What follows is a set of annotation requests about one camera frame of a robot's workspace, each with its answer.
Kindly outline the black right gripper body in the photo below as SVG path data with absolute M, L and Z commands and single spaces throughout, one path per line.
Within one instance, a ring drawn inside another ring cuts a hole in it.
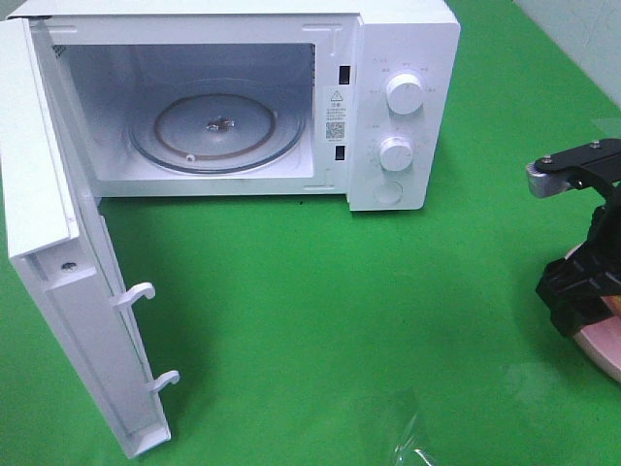
M 593 187 L 605 202 L 592 214 L 586 241 L 566 260 L 572 272 L 620 271 L 620 168 L 571 167 L 573 187 Z

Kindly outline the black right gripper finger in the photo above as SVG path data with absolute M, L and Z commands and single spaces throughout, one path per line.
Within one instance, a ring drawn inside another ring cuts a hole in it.
M 536 292 L 558 332 L 571 337 L 613 316 L 604 299 L 620 294 L 620 256 L 584 243 L 545 266 Z

